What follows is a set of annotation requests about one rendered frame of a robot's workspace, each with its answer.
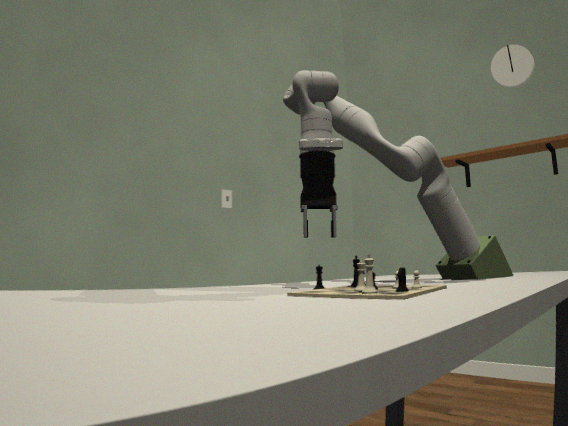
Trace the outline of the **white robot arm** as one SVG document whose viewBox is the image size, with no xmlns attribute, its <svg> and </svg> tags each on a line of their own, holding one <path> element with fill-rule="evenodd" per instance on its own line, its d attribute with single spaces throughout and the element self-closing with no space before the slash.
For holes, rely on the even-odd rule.
<svg viewBox="0 0 568 426">
<path fill-rule="evenodd" d="M 333 127 L 401 179 L 414 182 L 422 177 L 417 198 L 450 259 L 462 260 L 475 253 L 480 247 L 479 238 L 432 143 L 423 136 L 415 136 L 400 147 L 392 145 L 381 136 L 374 118 L 336 96 L 338 90 L 338 79 L 333 73 L 296 73 L 283 102 L 300 115 L 301 134 L 316 129 L 332 133 Z M 316 102 L 323 102 L 326 108 L 314 105 Z"/>
</svg>

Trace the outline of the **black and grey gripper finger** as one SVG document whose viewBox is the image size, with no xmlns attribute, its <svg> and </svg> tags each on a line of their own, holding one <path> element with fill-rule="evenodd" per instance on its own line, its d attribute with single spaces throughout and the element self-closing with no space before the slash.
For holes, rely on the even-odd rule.
<svg viewBox="0 0 568 426">
<path fill-rule="evenodd" d="M 330 208 L 330 212 L 332 212 L 332 221 L 331 221 L 331 238 L 336 237 L 336 210 L 338 209 L 338 205 L 332 205 Z"/>
<path fill-rule="evenodd" d="M 306 238 L 308 237 L 307 205 L 301 206 L 301 212 L 303 212 L 304 238 Z"/>
</svg>

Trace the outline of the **white chess king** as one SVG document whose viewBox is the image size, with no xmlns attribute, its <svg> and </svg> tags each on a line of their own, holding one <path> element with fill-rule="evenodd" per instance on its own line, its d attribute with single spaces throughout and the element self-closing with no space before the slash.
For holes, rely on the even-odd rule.
<svg viewBox="0 0 568 426">
<path fill-rule="evenodd" d="M 377 290 L 374 287 L 373 284 L 373 275 L 372 275 L 372 268 L 374 267 L 373 264 L 373 259 L 370 258 L 371 255 L 368 254 L 367 255 L 368 258 L 365 259 L 365 263 L 366 266 L 365 268 L 367 268 L 367 272 L 366 272 L 366 286 L 362 291 L 362 294 L 375 294 L 377 293 Z"/>
</svg>

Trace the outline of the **black and cream chessboard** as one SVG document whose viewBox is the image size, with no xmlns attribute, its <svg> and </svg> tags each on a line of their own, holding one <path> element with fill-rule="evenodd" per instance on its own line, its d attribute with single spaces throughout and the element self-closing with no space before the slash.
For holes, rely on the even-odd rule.
<svg viewBox="0 0 568 426">
<path fill-rule="evenodd" d="M 349 285 L 351 286 L 351 285 Z M 342 292 L 338 292 L 343 290 L 349 286 L 341 286 L 341 287 L 333 287 L 333 288 L 324 288 L 324 289 L 315 289 L 315 290 L 307 290 L 307 291 L 297 291 L 297 292 L 288 292 L 287 296 L 298 296 L 298 297 L 322 297 L 322 298 L 351 298 L 351 299 L 398 299 L 404 300 L 412 297 L 416 297 L 419 295 L 431 293 L 434 291 L 442 290 L 447 288 L 447 285 L 421 285 L 422 288 L 411 288 L 413 285 L 406 285 L 408 288 L 408 292 L 396 292 L 396 289 L 387 288 L 382 290 L 388 286 L 377 286 L 377 293 L 375 294 L 362 294 L 362 292 L 354 291 L 354 288 L 349 290 L 344 290 Z M 439 287 L 438 287 L 439 286 Z M 436 288 L 438 287 L 438 288 Z M 410 290 L 411 289 L 411 290 Z M 381 291 L 380 291 L 381 290 Z M 379 292 L 380 291 L 380 292 Z M 337 292 L 338 294 L 333 294 Z"/>
</svg>

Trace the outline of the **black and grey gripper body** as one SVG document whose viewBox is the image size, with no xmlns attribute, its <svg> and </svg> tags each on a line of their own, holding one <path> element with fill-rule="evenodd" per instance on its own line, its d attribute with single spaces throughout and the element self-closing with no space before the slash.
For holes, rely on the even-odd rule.
<svg viewBox="0 0 568 426">
<path fill-rule="evenodd" d="M 307 209 L 330 209 L 332 205 L 336 205 L 336 192 L 333 187 L 334 150 L 340 149 L 343 149 L 343 141 L 340 138 L 333 138 L 330 131 L 316 129 L 301 134 L 299 141 L 300 175 L 303 184 L 301 206 L 307 205 Z"/>
</svg>

